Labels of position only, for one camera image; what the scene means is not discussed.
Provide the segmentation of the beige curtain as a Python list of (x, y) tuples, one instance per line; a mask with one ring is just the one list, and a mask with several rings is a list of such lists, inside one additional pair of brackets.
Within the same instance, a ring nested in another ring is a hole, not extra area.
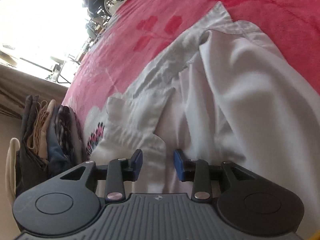
[(39, 100), (52, 99), (61, 103), (67, 87), (50, 82), (14, 68), (1, 64), (1, 114), (21, 119), (25, 107), (25, 99), (29, 95), (38, 95)]

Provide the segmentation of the white shirt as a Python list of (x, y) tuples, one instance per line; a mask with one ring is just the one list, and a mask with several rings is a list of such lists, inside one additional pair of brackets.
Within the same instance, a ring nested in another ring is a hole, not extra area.
[(190, 192), (174, 150), (218, 165), (233, 161), (297, 194), (298, 229), (319, 229), (319, 95), (255, 24), (222, 3), (153, 59), (123, 93), (93, 108), (104, 132), (91, 158), (103, 165), (143, 151), (129, 192)]

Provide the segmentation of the wheelchair with clothes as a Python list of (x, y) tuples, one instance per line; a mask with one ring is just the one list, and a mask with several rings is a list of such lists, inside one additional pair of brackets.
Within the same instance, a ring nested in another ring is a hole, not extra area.
[(89, 22), (86, 30), (90, 38), (96, 39), (99, 31), (105, 29), (115, 11), (124, 0), (82, 0), (82, 6), (87, 9)]

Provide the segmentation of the red floral blanket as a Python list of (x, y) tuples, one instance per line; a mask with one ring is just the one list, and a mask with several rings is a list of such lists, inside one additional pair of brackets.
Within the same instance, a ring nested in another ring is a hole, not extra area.
[(319, 0), (127, 0), (83, 58), (63, 104), (81, 124), (89, 110), (123, 92), (143, 68), (222, 2), (232, 20), (256, 24), (319, 90)]

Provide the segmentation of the dark folded clothes stack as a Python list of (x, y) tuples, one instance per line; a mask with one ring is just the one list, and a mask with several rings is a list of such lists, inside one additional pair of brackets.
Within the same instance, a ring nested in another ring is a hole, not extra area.
[(75, 111), (36, 95), (25, 100), (19, 143), (15, 197), (89, 159)]

